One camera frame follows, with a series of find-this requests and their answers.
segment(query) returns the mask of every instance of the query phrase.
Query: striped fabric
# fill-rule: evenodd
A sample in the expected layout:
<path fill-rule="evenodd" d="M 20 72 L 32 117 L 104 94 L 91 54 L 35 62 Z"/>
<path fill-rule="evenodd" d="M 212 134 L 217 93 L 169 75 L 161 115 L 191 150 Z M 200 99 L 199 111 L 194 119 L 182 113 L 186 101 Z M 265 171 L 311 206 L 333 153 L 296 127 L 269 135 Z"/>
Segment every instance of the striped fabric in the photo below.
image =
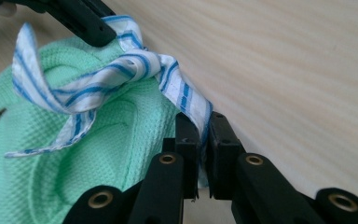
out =
<path fill-rule="evenodd" d="M 34 32 L 29 24 L 23 25 L 12 65 L 14 89 L 27 101 L 67 114 L 69 119 L 50 146 L 8 152 L 7 158 L 49 153 L 73 145 L 87 134 L 98 108 L 120 86 L 148 77 L 156 77 L 162 94 L 193 121 L 204 148 L 212 104 L 184 81 L 179 64 L 172 56 L 144 48 L 139 27 L 131 17 L 113 16 L 104 21 L 117 32 L 117 40 L 125 53 L 106 67 L 84 74 L 58 89 L 52 89 L 46 82 Z"/>

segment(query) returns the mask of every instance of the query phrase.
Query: waffle-textured fabric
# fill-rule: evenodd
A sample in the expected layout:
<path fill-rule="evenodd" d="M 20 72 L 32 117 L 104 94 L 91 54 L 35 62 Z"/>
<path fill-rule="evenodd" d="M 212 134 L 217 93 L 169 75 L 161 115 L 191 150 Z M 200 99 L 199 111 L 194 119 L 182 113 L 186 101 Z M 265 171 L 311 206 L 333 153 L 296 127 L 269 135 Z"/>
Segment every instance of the waffle-textured fabric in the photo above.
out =
<path fill-rule="evenodd" d="M 48 87 L 59 90 L 125 54 L 129 49 L 122 40 L 128 38 L 128 33 L 117 34 L 115 41 L 101 49 L 77 37 L 42 48 L 40 66 Z M 141 47 L 142 38 L 137 37 Z M 172 78 L 178 78 L 177 63 L 166 64 L 174 66 L 166 70 L 162 67 L 156 74 L 158 78 L 145 77 L 121 85 L 93 107 L 97 111 L 95 119 L 81 140 L 54 153 L 17 159 L 5 159 L 3 155 L 51 146 L 73 114 L 33 104 L 36 102 L 23 98 L 19 89 L 16 91 L 20 96 L 15 94 L 12 68 L 4 71 L 0 75 L 0 110 L 6 109 L 0 118 L 0 223 L 61 223 L 87 189 L 110 185 L 124 190 L 142 179 L 152 156 L 161 150 L 162 139 L 173 136 L 174 116 L 179 111 L 175 106 L 187 114 L 190 111 L 183 107 L 183 99 L 173 102 L 166 97 L 167 89 L 174 86 L 170 85 Z M 190 92 L 182 89 L 186 99 Z"/>

